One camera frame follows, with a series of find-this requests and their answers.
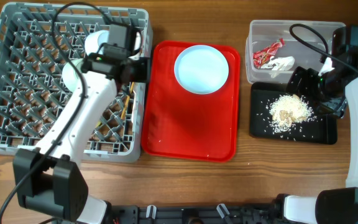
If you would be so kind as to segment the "light blue bowl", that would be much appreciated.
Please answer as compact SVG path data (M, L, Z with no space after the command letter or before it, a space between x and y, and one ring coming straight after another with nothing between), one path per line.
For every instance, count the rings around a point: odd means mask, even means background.
M100 30L94 32L87 36L85 39L85 52L87 55L91 53L96 53L100 46L103 43L106 43L109 40L109 31L108 30ZM135 55L130 56L129 58L133 60L138 60L140 57L140 46L141 46L141 36L139 33L136 33L135 47L134 50L139 50ZM99 54L103 54L104 47L101 47L99 50Z

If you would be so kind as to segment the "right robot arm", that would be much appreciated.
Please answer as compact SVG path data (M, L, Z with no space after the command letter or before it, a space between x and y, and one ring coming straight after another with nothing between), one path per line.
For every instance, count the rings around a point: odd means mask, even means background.
M332 50L321 50L298 37L293 24L289 33L299 43L330 58L332 70L318 75L315 70L297 67L287 92L299 93L324 106L339 98L349 107L351 159L346 186L324 190L316 197L287 195L283 199L284 219L297 223L358 223L358 26L345 26L333 33Z

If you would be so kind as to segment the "red snack wrapper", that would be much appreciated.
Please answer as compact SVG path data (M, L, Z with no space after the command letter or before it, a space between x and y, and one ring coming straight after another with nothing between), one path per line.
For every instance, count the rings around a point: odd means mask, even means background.
M256 51L253 53L253 64L255 68L261 68L264 64L270 61L270 59L275 56L278 49L282 48L285 45L285 41L280 38L276 42L267 46L266 48Z

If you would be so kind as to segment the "white tissue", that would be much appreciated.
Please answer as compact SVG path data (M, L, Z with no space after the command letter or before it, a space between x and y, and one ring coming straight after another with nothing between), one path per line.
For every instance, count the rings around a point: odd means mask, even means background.
M269 75L275 78L279 75L279 71L289 71L295 64L295 58L290 57L272 57L269 62L263 64L261 69L271 70Z

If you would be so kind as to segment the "light blue plate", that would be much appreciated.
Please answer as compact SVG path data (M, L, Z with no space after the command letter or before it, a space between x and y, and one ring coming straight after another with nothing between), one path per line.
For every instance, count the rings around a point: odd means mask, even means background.
M218 49L208 45L194 45L178 55L173 71L178 84L186 91L208 95L226 83L229 64Z

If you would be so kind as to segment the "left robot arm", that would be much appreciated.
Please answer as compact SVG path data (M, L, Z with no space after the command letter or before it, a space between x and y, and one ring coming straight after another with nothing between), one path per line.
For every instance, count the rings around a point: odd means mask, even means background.
M20 149L14 156L16 186L11 194L21 207L69 222L110 219L110 203L90 195L79 166L96 123L121 86L147 81L149 58L133 59L141 42L138 28L112 23L108 41L80 68L66 60L78 77L69 102L35 149Z

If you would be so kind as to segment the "wooden chopstick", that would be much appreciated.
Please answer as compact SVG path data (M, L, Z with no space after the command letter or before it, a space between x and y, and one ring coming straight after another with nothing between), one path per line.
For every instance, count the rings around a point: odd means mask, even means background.
M121 113L121 119L122 120L125 120L127 107L129 106L129 100L131 98L131 95L132 95L132 92L133 92L133 89L134 89L134 85L135 85L135 83L132 82L131 85L130 85L128 94L126 96L126 100L125 100L125 103L124 103L124 108L123 108L122 113Z

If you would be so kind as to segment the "rice and food scraps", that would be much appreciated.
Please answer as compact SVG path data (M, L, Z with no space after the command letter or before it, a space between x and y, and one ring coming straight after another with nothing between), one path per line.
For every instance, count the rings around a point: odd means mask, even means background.
M257 124L262 125L263 134L279 135L291 134L303 128L297 128L301 124L317 120L311 106L303 96L279 95L276 98L268 98L261 101L261 112L256 112Z

